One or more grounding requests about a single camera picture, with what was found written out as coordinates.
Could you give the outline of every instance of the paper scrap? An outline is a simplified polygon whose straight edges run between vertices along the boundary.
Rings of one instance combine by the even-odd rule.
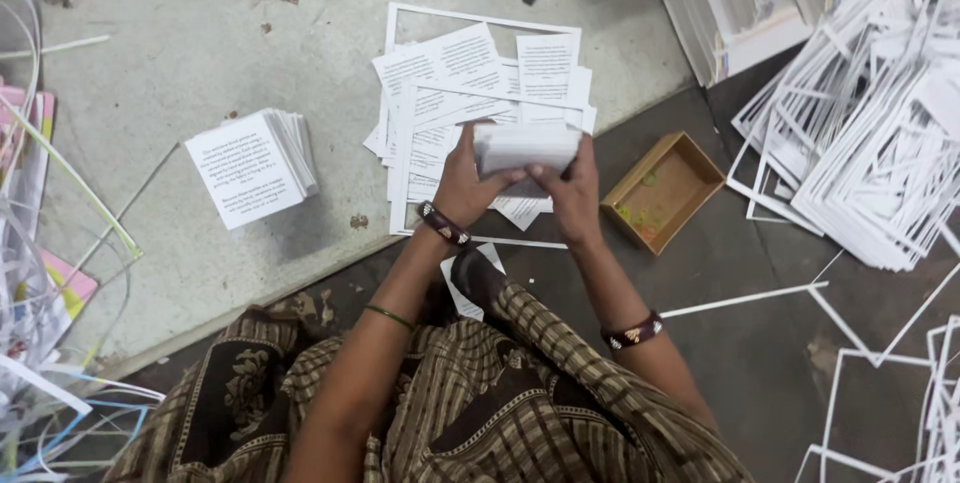
[[[481,254],[486,256],[490,263],[500,272],[507,274],[507,271],[503,270],[503,264],[500,262],[500,257],[497,255],[497,248],[494,247],[493,243],[485,243],[477,246],[477,250]],[[464,297],[456,286],[453,285],[453,282],[450,280],[450,269],[453,268],[453,260],[456,260],[457,257],[454,256],[448,260],[443,260],[439,263],[439,270],[443,272],[443,279],[446,280],[446,285],[450,288],[450,295],[453,296],[453,304],[457,306],[457,313],[463,317],[472,317],[473,319],[478,319],[483,321],[483,310],[480,307],[471,303],[469,299]]]

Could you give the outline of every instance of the stack of printed cards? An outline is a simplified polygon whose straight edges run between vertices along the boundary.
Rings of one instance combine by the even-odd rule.
[[[317,193],[304,117],[268,108],[186,142],[226,229]]]

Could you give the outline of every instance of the hand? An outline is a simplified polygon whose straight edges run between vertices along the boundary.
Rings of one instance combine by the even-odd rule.
[[[570,164],[569,181],[561,179],[557,170],[548,166],[532,164],[527,171],[553,197],[554,217],[569,246],[603,243],[593,137],[584,134],[580,140],[577,157]]]
[[[446,158],[443,177],[439,181],[433,204],[445,217],[466,229],[487,210],[497,194],[527,174],[523,170],[505,171],[481,182],[474,162],[474,124],[493,122],[489,119],[472,121],[463,126],[460,143]]]

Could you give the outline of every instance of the bangle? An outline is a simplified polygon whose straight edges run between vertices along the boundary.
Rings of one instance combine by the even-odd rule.
[[[374,306],[374,305],[366,305],[366,306],[364,307],[364,309],[366,309],[366,310],[372,310],[372,311],[374,311],[374,312],[378,312],[378,313],[382,314],[383,316],[389,317],[389,318],[392,319],[393,321],[399,323],[400,325],[406,327],[407,329],[410,329],[410,332],[411,332],[411,333],[414,332],[414,326],[411,325],[409,321],[407,321],[406,319],[403,319],[402,317],[397,316],[396,314],[394,314],[394,313],[392,313],[392,312],[390,312],[390,311],[383,310],[383,309],[381,309],[380,307],[377,307],[377,306]]]
[[[610,331],[601,329],[600,336],[603,337],[604,342],[609,344],[611,349],[618,350],[623,347],[637,345],[641,342],[647,342],[658,335],[663,329],[664,319],[657,314],[657,311],[651,310],[650,316],[630,329],[620,331],[619,333],[611,333]]]
[[[461,248],[467,246],[471,241],[471,234],[453,223],[452,220],[437,211],[437,207],[431,201],[425,201],[416,207],[416,213],[423,219],[426,225],[430,226],[448,243],[456,244]]]

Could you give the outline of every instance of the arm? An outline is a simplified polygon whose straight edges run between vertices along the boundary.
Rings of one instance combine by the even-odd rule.
[[[623,331],[649,317],[650,311],[600,234],[593,138],[583,136],[577,158],[570,167],[569,181],[561,179],[556,170],[543,166],[530,166],[527,170],[553,196],[559,231],[580,268],[601,326],[610,331]],[[684,358],[666,331],[647,342],[614,351],[613,360],[673,398],[702,424],[717,428]]]
[[[467,125],[443,168],[434,205],[467,227],[523,171],[480,182],[474,167],[474,128]],[[421,226],[373,295],[378,306],[409,323],[417,321],[430,278],[448,250],[446,241]],[[364,312],[326,371],[299,429],[284,475],[300,481],[358,481],[367,436],[377,422],[400,372],[410,331],[377,312]]]

